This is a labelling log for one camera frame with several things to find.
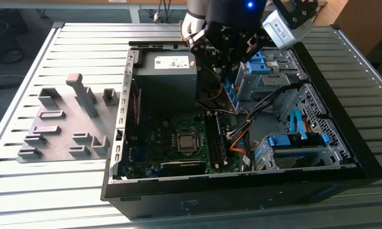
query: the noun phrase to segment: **ram slot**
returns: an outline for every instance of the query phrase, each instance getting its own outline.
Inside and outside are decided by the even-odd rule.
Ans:
[[[209,150],[211,167],[219,168],[223,165],[223,138],[220,128],[217,128],[216,116],[204,117],[205,136]]]
[[[224,141],[223,141],[221,125],[220,125],[220,121],[219,121],[219,115],[216,115],[216,127],[217,127],[217,134],[219,134],[221,162],[223,162],[223,165],[225,166],[228,164],[228,158],[227,158],[227,151],[225,151]]]

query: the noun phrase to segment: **connector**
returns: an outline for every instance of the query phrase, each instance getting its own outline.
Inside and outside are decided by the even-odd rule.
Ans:
[[[158,12],[156,12],[156,13],[153,14],[153,22],[156,22],[158,18],[160,18]]]

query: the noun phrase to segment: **power supply label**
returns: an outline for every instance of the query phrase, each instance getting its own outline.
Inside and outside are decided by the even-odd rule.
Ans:
[[[153,61],[154,69],[184,69],[189,68],[188,56],[157,56]]]

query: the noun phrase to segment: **motherboard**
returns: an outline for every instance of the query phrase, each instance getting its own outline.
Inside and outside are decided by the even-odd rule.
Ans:
[[[240,157],[224,141],[229,114],[148,116],[130,137],[129,178],[237,172]]]

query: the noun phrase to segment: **wooden cabinet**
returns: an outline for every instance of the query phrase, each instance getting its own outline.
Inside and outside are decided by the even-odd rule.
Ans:
[[[382,0],[328,0],[315,24],[336,24],[366,56],[382,39]]]

